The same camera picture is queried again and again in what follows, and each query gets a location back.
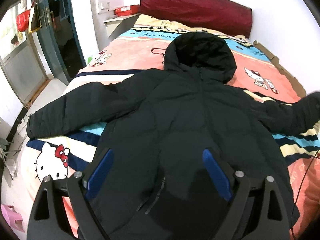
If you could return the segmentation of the black hooded puffer jacket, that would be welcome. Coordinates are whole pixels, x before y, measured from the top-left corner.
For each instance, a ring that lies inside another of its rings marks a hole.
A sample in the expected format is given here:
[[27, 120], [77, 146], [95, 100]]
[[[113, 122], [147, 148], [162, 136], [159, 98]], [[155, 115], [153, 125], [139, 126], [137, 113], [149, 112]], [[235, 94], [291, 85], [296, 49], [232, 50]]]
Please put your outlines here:
[[319, 93], [292, 105], [258, 102], [229, 86], [234, 56], [222, 39], [194, 32], [167, 47], [164, 68], [123, 82], [91, 82], [30, 116], [27, 135], [66, 135], [104, 122], [95, 156], [114, 163], [91, 207], [111, 239], [208, 239], [227, 202], [206, 171], [212, 148], [251, 178], [272, 176], [291, 224], [299, 218], [274, 134], [298, 135], [319, 120]]

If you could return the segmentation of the pink plastic stool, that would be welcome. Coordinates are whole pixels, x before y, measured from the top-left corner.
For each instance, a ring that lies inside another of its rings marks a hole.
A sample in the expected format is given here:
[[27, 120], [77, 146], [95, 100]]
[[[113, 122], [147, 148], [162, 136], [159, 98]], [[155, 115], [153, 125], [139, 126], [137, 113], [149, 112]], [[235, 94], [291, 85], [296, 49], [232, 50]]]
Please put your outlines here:
[[5, 221], [12, 229], [16, 229], [20, 232], [25, 232], [22, 226], [22, 215], [15, 211], [13, 205], [1, 204], [1, 212]]

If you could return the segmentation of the brown cardboard sheet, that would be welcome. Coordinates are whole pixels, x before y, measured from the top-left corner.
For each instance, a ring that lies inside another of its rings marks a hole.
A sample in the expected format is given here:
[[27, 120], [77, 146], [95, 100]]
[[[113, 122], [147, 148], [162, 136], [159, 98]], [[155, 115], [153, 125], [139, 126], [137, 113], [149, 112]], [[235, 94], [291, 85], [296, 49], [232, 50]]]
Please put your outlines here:
[[279, 63], [279, 58], [276, 55], [270, 52], [265, 46], [263, 46], [257, 40], [253, 42], [253, 46], [255, 46], [255, 48], [263, 52], [266, 55], [266, 57], [271, 61], [271, 63], [277, 68], [280, 74], [284, 75], [288, 79], [293, 90], [300, 98], [306, 97], [306, 91], [302, 84]]

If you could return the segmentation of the grey metal door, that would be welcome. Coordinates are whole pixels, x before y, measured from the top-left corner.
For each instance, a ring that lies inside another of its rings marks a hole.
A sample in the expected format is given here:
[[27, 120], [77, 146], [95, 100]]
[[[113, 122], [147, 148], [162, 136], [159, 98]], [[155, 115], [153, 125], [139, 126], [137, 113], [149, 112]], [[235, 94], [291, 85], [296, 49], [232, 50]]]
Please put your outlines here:
[[17, 46], [13, 46], [11, 42], [1, 44], [1, 67], [14, 93], [25, 106], [31, 104], [31, 100], [47, 80], [30, 38]]

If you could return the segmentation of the Hello Kitty striped blanket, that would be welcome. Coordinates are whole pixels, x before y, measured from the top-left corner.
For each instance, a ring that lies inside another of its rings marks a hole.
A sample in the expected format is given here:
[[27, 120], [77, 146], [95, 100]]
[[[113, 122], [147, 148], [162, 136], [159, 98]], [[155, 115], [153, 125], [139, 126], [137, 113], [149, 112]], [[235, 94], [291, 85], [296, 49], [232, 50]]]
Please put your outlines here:
[[[149, 68], [162, 69], [161, 53], [178, 35], [190, 32], [191, 27], [176, 21], [159, 20], [140, 15], [135, 25], [103, 49], [88, 65], [80, 70], [67, 87], [74, 90], [89, 82], [104, 85], [121, 82], [135, 72]], [[231, 49], [237, 69], [230, 85], [244, 89], [257, 101], [280, 100], [295, 102], [300, 97], [288, 79], [281, 75], [266, 55], [243, 36], [225, 39]], [[105, 128], [103, 122], [83, 127], [70, 135], [44, 138], [27, 142], [26, 152], [30, 161], [28, 192], [34, 198], [41, 180], [51, 175], [59, 179], [72, 174], [90, 162]], [[286, 158], [300, 218], [290, 235], [298, 238], [319, 214], [319, 126], [300, 137], [276, 135], [281, 152]]]

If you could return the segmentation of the red hanging bag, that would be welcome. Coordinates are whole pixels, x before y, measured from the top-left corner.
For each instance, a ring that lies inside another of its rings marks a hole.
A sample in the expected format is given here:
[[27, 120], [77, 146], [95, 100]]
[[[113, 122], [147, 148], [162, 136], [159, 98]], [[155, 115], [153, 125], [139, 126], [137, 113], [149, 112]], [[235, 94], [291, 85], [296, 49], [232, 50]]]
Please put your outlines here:
[[17, 31], [24, 32], [29, 26], [30, 9], [25, 10], [16, 17]]

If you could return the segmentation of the white bedside shelf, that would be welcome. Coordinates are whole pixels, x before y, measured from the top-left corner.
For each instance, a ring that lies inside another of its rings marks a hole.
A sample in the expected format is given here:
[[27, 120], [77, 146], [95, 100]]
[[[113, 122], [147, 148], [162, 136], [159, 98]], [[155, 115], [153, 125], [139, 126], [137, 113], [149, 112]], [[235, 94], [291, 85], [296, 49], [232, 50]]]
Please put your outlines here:
[[105, 20], [103, 22], [107, 37], [110, 41], [116, 39], [121, 34], [130, 30], [134, 25], [136, 20], [139, 18], [140, 13], [129, 15], [129, 16], [120, 16], [114, 19]]

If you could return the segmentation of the dark red headboard cushion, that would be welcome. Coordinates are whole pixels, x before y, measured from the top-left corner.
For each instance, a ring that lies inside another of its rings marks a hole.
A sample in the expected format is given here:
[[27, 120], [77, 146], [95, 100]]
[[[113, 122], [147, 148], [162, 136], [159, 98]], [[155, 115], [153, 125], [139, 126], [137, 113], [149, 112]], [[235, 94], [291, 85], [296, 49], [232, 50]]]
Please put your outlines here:
[[159, 20], [246, 38], [253, 24], [252, 9], [230, 0], [140, 0], [140, 12]]

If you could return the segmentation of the red box on shelf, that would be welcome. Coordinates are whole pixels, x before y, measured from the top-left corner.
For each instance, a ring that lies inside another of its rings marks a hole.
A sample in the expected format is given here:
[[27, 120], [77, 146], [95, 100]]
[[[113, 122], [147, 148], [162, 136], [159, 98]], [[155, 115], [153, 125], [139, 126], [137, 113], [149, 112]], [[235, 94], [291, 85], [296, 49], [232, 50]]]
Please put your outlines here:
[[137, 14], [139, 12], [140, 12], [139, 4], [123, 6], [123, 7], [116, 8], [114, 10], [114, 13], [117, 16], [130, 16], [130, 15]]

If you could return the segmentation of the teal door frame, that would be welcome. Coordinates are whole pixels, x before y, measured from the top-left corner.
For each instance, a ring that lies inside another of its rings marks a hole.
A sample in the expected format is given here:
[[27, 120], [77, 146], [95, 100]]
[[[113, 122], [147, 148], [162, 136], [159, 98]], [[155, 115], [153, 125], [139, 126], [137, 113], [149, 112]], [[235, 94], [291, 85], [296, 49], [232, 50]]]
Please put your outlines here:
[[85, 64], [71, 0], [37, 0], [42, 27], [37, 37], [53, 76], [66, 85]]

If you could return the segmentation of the white wall switch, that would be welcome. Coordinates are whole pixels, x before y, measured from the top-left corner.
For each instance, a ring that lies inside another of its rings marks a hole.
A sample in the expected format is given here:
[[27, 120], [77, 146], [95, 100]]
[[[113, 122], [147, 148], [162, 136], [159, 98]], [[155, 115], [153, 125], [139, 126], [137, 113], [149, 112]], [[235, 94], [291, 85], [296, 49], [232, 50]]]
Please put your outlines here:
[[100, 3], [100, 8], [101, 8], [101, 10], [109, 9], [110, 8], [110, 3], [109, 2], [101, 2]]

